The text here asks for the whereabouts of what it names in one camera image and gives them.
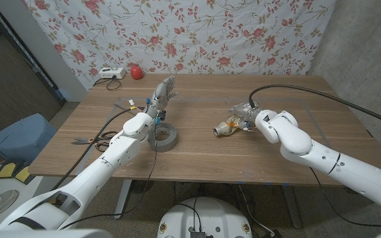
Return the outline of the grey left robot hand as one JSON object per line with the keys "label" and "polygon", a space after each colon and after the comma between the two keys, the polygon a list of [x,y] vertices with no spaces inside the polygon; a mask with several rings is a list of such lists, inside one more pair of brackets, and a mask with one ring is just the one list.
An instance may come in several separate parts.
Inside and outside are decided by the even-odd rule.
{"label": "grey left robot hand", "polygon": [[175,76],[169,76],[160,82],[160,84],[155,88],[152,96],[149,98],[149,102],[144,109],[144,113],[152,118],[155,118],[167,107],[169,100],[179,94],[178,92],[173,92],[174,88]]}

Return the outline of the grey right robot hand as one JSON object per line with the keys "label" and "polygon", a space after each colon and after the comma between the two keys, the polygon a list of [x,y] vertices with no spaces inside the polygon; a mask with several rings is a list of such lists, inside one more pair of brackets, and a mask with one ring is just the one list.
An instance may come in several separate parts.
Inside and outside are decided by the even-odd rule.
{"label": "grey right robot hand", "polygon": [[260,111],[259,107],[251,107],[249,103],[240,103],[228,110],[232,116],[238,119],[238,128],[245,131],[255,129],[255,119]]}

